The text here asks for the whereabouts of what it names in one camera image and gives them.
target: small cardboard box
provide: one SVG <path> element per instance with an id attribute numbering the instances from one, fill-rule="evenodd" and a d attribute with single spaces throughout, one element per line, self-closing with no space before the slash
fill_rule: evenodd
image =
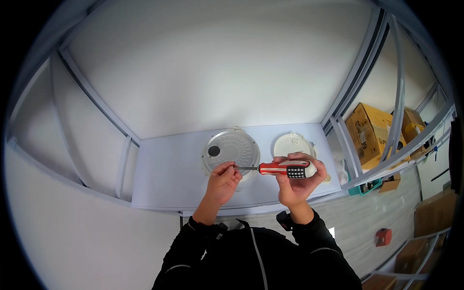
<path id="1" fill-rule="evenodd" d="M 401 133 L 403 134 L 406 143 L 411 142 L 419 134 L 418 132 L 422 132 L 424 128 L 425 123 L 422 121 L 419 112 L 405 107 Z M 412 159 L 417 159 L 432 150 L 432 148 L 432 146 L 425 148 L 425 146 L 422 145 L 416 151 L 412 152 L 410 156 Z"/>
<path id="2" fill-rule="evenodd" d="M 415 274 L 424 260 L 427 238 L 410 240 L 398 253 L 395 261 L 395 273 Z"/>
<path id="3" fill-rule="evenodd" d="M 369 170 L 379 164 L 392 120 L 392 115 L 369 105 L 359 103 L 346 121 L 348 131 L 361 161 L 362 169 Z M 400 134 L 399 147 L 402 148 L 405 145 L 406 141 L 403 135 Z M 410 159 L 408 156 L 403 161 L 395 164 L 395 166 Z"/>
<path id="4" fill-rule="evenodd" d="M 375 274 L 362 284 L 362 290 L 392 290 L 396 277 Z"/>
<path id="5" fill-rule="evenodd" d="M 397 189 L 400 185 L 401 176 L 399 173 L 393 175 L 389 179 L 383 181 L 382 188 L 379 190 L 379 193 Z"/>
<path id="6" fill-rule="evenodd" d="M 414 236 L 422 237 L 450 227 L 456 198 L 454 190 L 447 188 L 419 203 L 414 212 Z"/>

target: tile floor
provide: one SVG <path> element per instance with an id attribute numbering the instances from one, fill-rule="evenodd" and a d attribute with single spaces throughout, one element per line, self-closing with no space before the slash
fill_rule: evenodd
<path id="1" fill-rule="evenodd" d="M 335 240 L 360 278 L 379 267 L 403 242 L 413 237 L 414 209 L 420 202 L 417 169 L 414 167 L 404 172 L 396 190 L 378 191 L 365 196 L 343 196 L 312 206 L 327 228 L 335 228 Z M 273 229 L 295 242 L 291 232 L 286 232 L 277 223 L 277 213 L 223 216 L 216 221 L 232 229 L 238 223 L 236 218 L 246 220 L 250 226 Z M 387 246 L 376 247 L 375 233 L 381 228 L 392 229 L 392 241 Z"/>

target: red screwdriver handle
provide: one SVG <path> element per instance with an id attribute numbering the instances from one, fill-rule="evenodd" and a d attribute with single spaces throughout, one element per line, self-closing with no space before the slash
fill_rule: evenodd
<path id="1" fill-rule="evenodd" d="M 316 173 L 317 169 L 309 160 L 285 160 L 283 162 L 261 163 L 258 172 L 261 174 L 284 174 L 289 178 L 308 178 Z"/>

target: white shelf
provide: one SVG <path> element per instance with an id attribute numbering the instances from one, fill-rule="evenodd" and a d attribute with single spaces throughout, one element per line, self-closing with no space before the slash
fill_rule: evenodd
<path id="1" fill-rule="evenodd" d="M 243 129 L 258 144 L 260 162 L 272 160 L 272 149 L 278 137 L 292 131 L 302 134 L 317 146 L 318 159 L 324 162 L 332 177 L 330 183 L 320 184 L 311 194 L 311 198 L 341 190 L 332 153 L 320 124 Z M 223 130 L 201 131 L 141 141 L 135 168 L 132 207 L 163 211 L 195 210 L 205 194 L 208 181 L 201 170 L 201 152 L 210 138 L 221 131 Z M 273 176 L 258 174 L 249 187 L 235 193 L 221 209 L 244 213 L 279 210 L 284 207 L 279 204 L 278 191 L 278 184 Z"/>

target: rice cooker lid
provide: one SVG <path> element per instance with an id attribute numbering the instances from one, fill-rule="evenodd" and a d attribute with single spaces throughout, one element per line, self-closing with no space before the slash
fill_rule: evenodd
<path id="1" fill-rule="evenodd" d="M 227 161 L 235 161 L 240 167 L 257 167 L 259 158 L 258 145 L 242 129 L 231 129 L 213 136 L 201 155 L 203 168 L 208 173 Z M 245 177 L 253 171 L 241 170 L 240 172 Z"/>

